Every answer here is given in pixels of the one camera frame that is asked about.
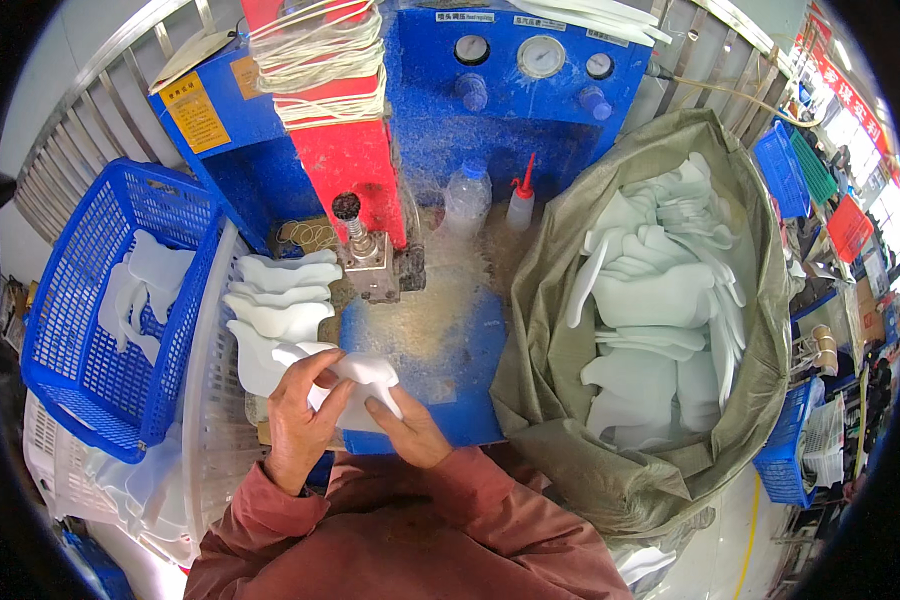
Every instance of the machine label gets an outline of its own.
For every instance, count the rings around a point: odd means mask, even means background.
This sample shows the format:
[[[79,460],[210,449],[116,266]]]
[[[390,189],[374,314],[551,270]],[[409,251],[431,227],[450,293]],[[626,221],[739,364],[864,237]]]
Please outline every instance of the machine label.
[[[477,21],[479,23],[493,23],[496,21],[496,14],[493,12],[437,12],[437,23],[452,23],[460,21]]]
[[[560,21],[552,21],[550,19],[539,19],[535,16],[513,16],[514,25],[523,25],[524,27],[539,27],[540,29],[550,29],[555,32],[565,32],[567,24]]]
[[[195,154],[230,141],[197,71],[161,89],[160,98]]]
[[[630,45],[630,42],[626,41],[625,39],[614,37],[613,35],[604,33],[603,31],[588,29],[586,30],[586,36],[588,38],[593,38],[594,40],[602,40],[604,42],[610,42],[611,44],[623,46],[624,48]]]
[[[260,67],[257,66],[257,61],[253,59],[253,56],[237,58],[230,63],[230,70],[233,71],[233,79],[237,80],[237,87],[240,88],[243,100],[263,95],[263,92],[254,86],[260,75]]]

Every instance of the red sleeve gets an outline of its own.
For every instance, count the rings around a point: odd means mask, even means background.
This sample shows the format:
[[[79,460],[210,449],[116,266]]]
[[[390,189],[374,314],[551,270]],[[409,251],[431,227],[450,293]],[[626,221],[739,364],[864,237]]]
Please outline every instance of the red sleeve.
[[[424,471],[436,510],[479,544],[579,598],[632,598],[593,525],[522,486],[478,448]]]
[[[223,518],[204,535],[184,598],[235,597],[270,561],[310,534],[329,506],[316,494],[289,496],[256,462]]]

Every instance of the person's hand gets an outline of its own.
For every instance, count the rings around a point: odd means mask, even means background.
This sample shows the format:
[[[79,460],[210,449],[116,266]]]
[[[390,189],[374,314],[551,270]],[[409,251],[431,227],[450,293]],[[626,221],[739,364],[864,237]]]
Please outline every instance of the person's hand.
[[[264,460],[264,473],[290,496],[300,495],[307,475],[324,455],[355,384],[350,379],[337,383],[319,411],[307,403],[307,394],[314,384],[333,386],[337,376],[326,368],[346,354],[335,348],[296,361],[266,401],[272,450]]]
[[[430,411],[400,386],[390,388],[390,395],[403,411],[402,421],[375,397],[363,403],[366,411],[389,436],[400,458],[420,469],[436,467],[453,448],[434,423]]]

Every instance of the plastic water bottle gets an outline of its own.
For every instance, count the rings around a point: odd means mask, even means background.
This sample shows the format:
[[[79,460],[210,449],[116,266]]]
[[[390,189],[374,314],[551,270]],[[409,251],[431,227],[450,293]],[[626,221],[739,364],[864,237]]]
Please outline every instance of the plastic water bottle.
[[[506,226],[514,232],[526,232],[530,226],[530,219],[534,216],[534,200],[537,195],[534,193],[534,186],[530,183],[530,175],[534,173],[536,158],[536,152],[529,156],[527,174],[524,175],[523,181],[520,181],[520,177],[516,177],[510,184],[515,187],[513,195],[510,196],[509,207],[506,209]]]
[[[446,215],[441,229],[461,238],[476,235],[491,210],[491,176],[487,174],[487,162],[465,160],[459,171],[450,175],[443,199]]]

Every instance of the red plastic basket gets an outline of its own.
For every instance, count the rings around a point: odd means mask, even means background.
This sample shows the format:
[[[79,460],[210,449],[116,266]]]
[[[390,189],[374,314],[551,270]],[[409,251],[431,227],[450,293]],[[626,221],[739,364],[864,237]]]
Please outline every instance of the red plastic basket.
[[[857,202],[846,195],[827,222],[826,230],[840,260],[853,262],[870,236],[874,235],[874,224]]]

